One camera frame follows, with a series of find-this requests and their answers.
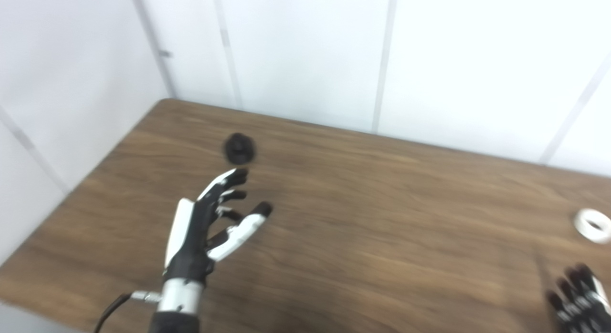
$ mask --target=wall seam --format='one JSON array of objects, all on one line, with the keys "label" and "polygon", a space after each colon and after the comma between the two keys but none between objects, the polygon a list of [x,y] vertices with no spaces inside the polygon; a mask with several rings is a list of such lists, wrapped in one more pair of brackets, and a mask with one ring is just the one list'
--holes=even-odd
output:
[{"label": "wall seam", "polygon": [[168,65],[166,65],[165,60],[161,57],[161,47],[159,46],[159,39],[157,38],[157,34],[155,33],[155,29],[153,28],[153,24],[151,23],[150,16],[147,12],[146,6],[144,5],[143,0],[131,0],[136,9],[136,13],[138,18],[140,18],[140,24],[142,24],[142,29],[144,30],[144,34],[147,36],[148,45],[151,48],[151,52],[153,52],[153,58],[157,63],[157,69],[159,69],[159,73],[161,74],[161,79],[163,80],[163,84],[166,86],[166,91],[170,95],[171,98],[177,98],[178,95],[176,93],[176,88],[174,86],[174,82],[172,81],[172,77],[170,76],[170,71],[168,69]]},{"label": "wall seam", "polygon": [[13,121],[11,116],[0,107],[0,122],[13,134],[17,142],[21,144],[21,146],[29,153],[29,155],[34,159],[34,161],[39,165],[39,167],[43,170],[43,172],[51,179],[51,181],[55,184],[56,187],[64,194],[67,195],[70,193],[70,188],[66,185],[59,174],[55,171],[55,169],[51,166],[51,164],[44,159],[43,155],[39,150],[34,146],[32,140],[29,139],[28,135],[24,133],[24,131],[19,128],[19,126]]},{"label": "wall seam", "polygon": [[388,0],[386,13],[386,28],[384,30],[384,42],[382,42],[382,58],[380,60],[380,71],[378,74],[378,88],[376,101],[373,107],[373,121],[371,122],[371,133],[378,134],[380,114],[382,113],[382,101],[384,100],[384,89],[386,87],[386,74],[388,72],[388,60],[390,57],[390,44],[392,42],[393,26],[397,13],[397,0]]},{"label": "wall seam", "polygon": [[594,92],[596,92],[596,89],[598,89],[600,83],[602,82],[610,68],[611,52],[609,52],[609,54],[607,54],[607,56],[602,60],[602,63],[600,64],[600,66],[598,66],[598,69],[596,70],[596,72],[594,72],[594,75],[592,76],[592,78],[590,78],[590,81],[578,97],[577,102],[575,102],[571,111],[569,111],[569,113],[567,114],[567,117],[554,134],[554,137],[552,137],[552,139],[548,143],[548,146],[543,150],[543,153],[541,153],[541,157],[539,158],[540,164],[546,166],[549,164],[552,157],[554,157],[554,155],[558,151],[563,140],[565,139],[565,137],[567,137],[567,134],[571,130],[572,126],[579,118],[579,115],[582,113],[583,109],[585,109],[586,105],[590,102],[590,99],[594,95]]},{"label": "wall seam", "polygon": [[233,97],[236,104],[236,109],[244,110],[244,102],[242,101],[242,91],[240,83],[238,83],[238,72],[235,66],[231,41],[229,40],[229,31],[227,30],[227,21],[225,20],[225,9],[222,0],[213,0],[214,9],[216,10],[216,20],[219,24],[219,32],[225,50],[225,59],[227,60],[227,68],[229,68],[229,78],[231,79]]}]

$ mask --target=black fingertip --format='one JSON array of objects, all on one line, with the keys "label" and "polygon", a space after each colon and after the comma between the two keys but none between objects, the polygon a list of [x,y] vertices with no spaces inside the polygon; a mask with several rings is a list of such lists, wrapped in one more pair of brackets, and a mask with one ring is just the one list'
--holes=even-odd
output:
[{"label": "black fingertip", "polygon": [[224,198],[225,198],[225,200],[244,199],[244,198],[246,198],[246,191],[235,190],[234,192],[228,194],[227,196],[224,196]]},{"label": "black fingertip", "polygon": [[233,174],[231,174],[231,178],[240,178],[246,177],[248,175],[248,168],[237,168]]},{"label": "black fingertip", "polygon": [[261,202],[253,209],[253,211],[251,211],[251,214],[261,214],[267,218],[269,217],[269,214],[271,214],[272,210],[273,207],[270,203]]},{"label": "black fingertip", "polygon": [[235,211],[233,209],[229,210],[229,211],[223,212],[222,216],[224,218],[228,218],[228,219],[234,220],[236,222],[240,222],[242,220],[242,218],[244,218],[244,216],[242,214],[238,213],[237,211]]},{"label": "black fingertip", "polygon": [[236,187],[237,185],[242,185],[244,183],[246,183],[246,177],[227,179],[227,183],[225,183],[225,189],[229,189],[230,187]]},{"label": "black fingertip", "polygon": [[587,265],[577,264],[576,268],[582,277],[594,277],[594,273]]},{"label": "black fingertip", "polygon": [[566,279],[559,278],[558,281],[556,281],[556,284],[558,285],[562,293],[567,297],[567,300],[569,301],[575,300],[574,290],[571,284],[569,284],[569,282]]},{"label": "black fingertip", "polygon": [[583,291],[583,285],[581,281],[581,277],[579,277],[579,272],[573,268],[567,268],[565,270],[565,274],[569,281],[571,281],[573,287],[577,288],[578,291]]},{"label": "black fingertip", "polygon": [[556,311],[564,310],[565,305],[562,303],[562,298],[560,298],[560,296],[558,296],[556,292],[548,290],[547,292],[545,292],[545,296],[548,299],[549,304],[551,304],[552,307],[556,309]]}]

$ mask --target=white wall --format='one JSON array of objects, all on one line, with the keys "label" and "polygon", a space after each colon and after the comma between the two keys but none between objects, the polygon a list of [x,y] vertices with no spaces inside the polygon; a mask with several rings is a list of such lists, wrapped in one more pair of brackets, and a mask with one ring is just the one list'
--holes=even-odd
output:
[{"label": "white wall", "polygon": [[554,155],[611,52],[610,2],[145,0],[179,98],[606,175],[569,141]]},{"label": "white wall", "polygon": [[0,263],[167,96],[132,0],[0,0]]}]

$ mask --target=black sleeve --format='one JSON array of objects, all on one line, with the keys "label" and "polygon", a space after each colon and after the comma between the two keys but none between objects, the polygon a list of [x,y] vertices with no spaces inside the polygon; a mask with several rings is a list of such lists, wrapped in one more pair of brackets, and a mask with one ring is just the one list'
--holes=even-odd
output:
[{"label": "black sleeve", "polygon": [[199,319],[183,313],[157,312],[148,333],[199,333]]}]

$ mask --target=connector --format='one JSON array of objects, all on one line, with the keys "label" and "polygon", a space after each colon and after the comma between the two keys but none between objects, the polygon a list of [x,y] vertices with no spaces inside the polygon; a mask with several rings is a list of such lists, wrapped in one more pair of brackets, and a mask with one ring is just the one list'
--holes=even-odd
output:
[{"label": "connector", "polygon": [[161,294],[159,292],[140,290],[132,292],[131,298],[146,303],[159,303],[161,301]]}]

